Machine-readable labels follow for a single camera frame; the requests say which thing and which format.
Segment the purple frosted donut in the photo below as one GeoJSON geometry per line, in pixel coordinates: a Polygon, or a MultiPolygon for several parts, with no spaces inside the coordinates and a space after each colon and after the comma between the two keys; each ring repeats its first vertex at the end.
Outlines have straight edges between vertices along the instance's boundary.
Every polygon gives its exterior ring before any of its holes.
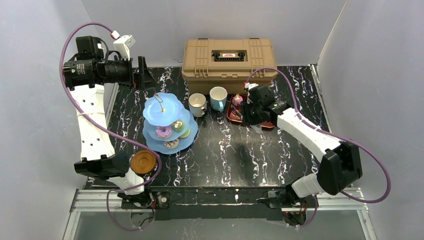
{"type": "Polygon", "coordinates": [[[170,125],[157,126],[155,133],[156,133],[156,136],[160,139],[168,139],[172,135],[173,129],[170,125]]]}

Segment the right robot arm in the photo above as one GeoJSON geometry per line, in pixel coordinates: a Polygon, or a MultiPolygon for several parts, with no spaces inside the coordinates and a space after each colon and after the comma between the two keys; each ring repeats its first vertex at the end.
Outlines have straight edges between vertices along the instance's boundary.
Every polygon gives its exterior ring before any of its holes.
{"type": "Polygon", "coordinates": [[[277,100],[265,84],[245,83],[247,101],[241,104],[244,125],[270,122],[303,144],[319,161],[315,173],[286,187],[294,199],[327,193],[335,196],[363,175],[358,146],[329,136],[290,106],[277,100]]]}

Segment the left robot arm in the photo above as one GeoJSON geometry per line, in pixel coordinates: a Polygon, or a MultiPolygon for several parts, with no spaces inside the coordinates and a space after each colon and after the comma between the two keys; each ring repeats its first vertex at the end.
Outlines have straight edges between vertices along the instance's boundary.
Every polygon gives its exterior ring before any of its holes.
{"type": "Polygon", "coordinates": [[[117,83],[141,90],[153,81],[144,66],[146,61],[140,56],[139,66],[132,67],[132,35],[117,37],[113,50],[99,37],[80,36],[75,42],[77,53],[61,62],[61,76],[67,95],[76,105],[81,138],[81,159],[74,164],[75,172],[113,183],[122,195],[140,195],[145,180],[131,168],[129,155],[116,153],[110,140],[113,133],[107,129],[104,85],[117,83]]]}

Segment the chocolate sprinkle donut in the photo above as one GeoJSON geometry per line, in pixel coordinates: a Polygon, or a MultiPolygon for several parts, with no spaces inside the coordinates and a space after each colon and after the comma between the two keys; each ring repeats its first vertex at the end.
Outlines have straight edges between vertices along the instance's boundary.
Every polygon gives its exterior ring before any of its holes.
{"type": "Polygon", "coordinates": [[[163,145],[167,148],[167,149],[175,149],[178,145],[180,144],[180,139],[176,138],[174,140],[170,140],[170,141],[164,141],[163,145]]]}

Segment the green frosted donut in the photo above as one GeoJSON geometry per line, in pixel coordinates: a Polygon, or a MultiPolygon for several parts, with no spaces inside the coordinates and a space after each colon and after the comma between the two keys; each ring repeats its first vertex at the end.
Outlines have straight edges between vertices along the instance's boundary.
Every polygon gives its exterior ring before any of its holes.
{"type": "Polygon", "coordinates": [[[179,138],[185,139],[190,135],[190,133],[191,133],[191,129],[188,128],[182,135],[179,136],[179,138]]]}

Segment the pink round pastry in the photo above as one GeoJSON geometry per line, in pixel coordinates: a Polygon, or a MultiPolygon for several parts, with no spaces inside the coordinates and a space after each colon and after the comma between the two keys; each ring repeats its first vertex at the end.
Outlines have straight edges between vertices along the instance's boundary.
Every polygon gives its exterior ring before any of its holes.
{"type": "Polygon", "coordinates": [[[242,122],[243,121],[243,115],[238,110],[232,110],[231,113],[230,113],[230,119],[232,119],[233,121],[242,122]]]}

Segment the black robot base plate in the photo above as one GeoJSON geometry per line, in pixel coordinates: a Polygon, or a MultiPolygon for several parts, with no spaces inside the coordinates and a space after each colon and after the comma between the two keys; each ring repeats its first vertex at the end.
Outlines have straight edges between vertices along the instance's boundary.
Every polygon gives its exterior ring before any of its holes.
{"type": "Polygon", "coordinates": [[[284,187],[170,187],[153,186],[158,220],[265,219],[306,222],[318,202],[313,196],[295,197],[284,187]]]}

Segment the green kiwi tart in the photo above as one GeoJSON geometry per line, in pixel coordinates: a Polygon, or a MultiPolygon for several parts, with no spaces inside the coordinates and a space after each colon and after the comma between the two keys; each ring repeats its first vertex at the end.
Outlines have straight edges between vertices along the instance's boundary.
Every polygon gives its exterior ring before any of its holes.
{"type": "Polygon", "coordinates": [[[183,120],[178,119],[171,124],[171,127],[173,131],[181,133],[184,132],[186,129],[186,123],[183,120]]]}

